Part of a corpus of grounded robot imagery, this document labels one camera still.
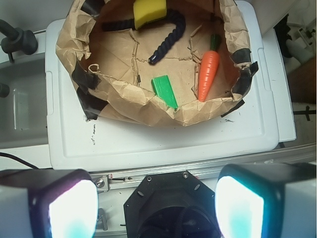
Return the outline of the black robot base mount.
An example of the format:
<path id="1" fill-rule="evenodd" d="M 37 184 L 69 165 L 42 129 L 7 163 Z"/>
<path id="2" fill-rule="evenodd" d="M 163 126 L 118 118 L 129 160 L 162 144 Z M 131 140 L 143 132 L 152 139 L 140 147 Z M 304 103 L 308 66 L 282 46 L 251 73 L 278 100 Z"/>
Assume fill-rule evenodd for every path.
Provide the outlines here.
<path id="1" fill-rule="evenodd" d="M 129 238 L 219 238 L 215 192 L 188 171 L 146 176 L 123 205 Z"/>

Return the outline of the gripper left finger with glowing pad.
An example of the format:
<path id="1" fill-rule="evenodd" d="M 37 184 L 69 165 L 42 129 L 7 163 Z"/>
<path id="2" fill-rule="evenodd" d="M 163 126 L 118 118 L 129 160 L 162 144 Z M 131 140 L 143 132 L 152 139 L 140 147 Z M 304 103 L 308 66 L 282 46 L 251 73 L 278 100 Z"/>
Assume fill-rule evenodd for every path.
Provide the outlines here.
<path id="1" fill-rule="evenodd" d="M 2 238 L 91 238 L 98 208 L 97 188 L 83 169 L 0 173 Z"/>

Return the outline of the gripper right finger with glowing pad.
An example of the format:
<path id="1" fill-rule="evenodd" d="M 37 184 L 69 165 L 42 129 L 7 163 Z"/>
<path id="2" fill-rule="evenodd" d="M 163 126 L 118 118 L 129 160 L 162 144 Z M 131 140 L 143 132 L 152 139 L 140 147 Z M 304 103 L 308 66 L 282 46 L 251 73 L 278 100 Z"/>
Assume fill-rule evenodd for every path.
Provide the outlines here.
<path id="1" fill-rule="evenodd" d="M 317 167 L 228 164 L 216 184 L 215 212 L 225 238 L 315 238 Z"/>

